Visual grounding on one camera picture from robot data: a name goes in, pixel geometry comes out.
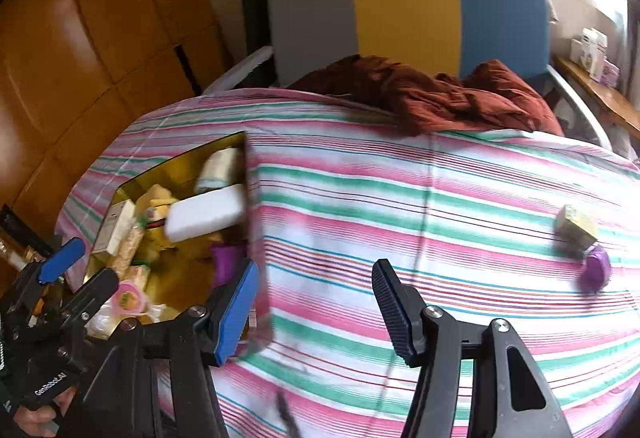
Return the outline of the person left hand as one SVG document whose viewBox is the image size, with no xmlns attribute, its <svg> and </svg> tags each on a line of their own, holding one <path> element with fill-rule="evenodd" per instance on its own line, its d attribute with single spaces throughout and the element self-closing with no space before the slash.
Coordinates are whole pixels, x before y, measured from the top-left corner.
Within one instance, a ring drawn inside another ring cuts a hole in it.
<svg viewBox="0 0 640 438">
<path fill-rule="evenodd" d="M 20 406 L 13 418 L 17 426 L 28 436 L 32 437 L 55 437 L 58 433 L 54 429 L 54 419 L 60 412 L 65 415 L 72 403 L 77 389 L 72 386 L 56 396 L 51 406 L 40 406 L 37 410 L 28 410 Z"/>
</svg>

